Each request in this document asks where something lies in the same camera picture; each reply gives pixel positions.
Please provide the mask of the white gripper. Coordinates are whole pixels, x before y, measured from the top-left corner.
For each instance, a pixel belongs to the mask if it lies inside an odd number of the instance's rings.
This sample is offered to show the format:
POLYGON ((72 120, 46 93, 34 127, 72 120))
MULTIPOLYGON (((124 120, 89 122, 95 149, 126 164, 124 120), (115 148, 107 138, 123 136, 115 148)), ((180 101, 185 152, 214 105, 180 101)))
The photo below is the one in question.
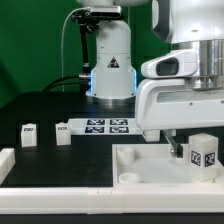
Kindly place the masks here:
POLYGON ((164 130, 176 158, 183 157, 183 146, 171 129, 224 126, 224 77, 200 76, 198 70, 194 49, 173 50, 141 66, 136 124, 144 131, 164 130))

